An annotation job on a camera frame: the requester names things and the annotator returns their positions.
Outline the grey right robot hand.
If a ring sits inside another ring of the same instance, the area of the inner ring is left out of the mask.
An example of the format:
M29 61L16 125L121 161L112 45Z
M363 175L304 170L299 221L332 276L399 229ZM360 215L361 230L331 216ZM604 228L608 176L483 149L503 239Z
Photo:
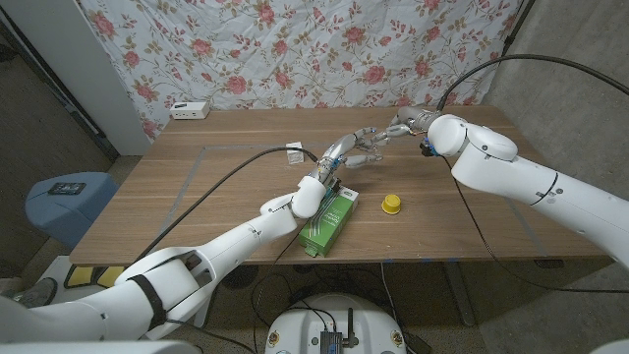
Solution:
M389 126L376 133L371 138L371 142L378 146L384 146L393 138L425 134L432 122L440 115L440 111L403 106L398 109Z

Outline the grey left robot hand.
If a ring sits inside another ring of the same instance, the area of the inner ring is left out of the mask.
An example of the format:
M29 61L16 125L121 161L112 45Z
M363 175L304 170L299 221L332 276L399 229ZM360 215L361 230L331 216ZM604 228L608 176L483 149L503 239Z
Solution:
M341 164L347 168L358 168L382 160L382 154L377 150L375 143L365 139L365 135L374 132L375 127L365 127L341 137L324 152L317 167L309 176L324 187L328 187Z

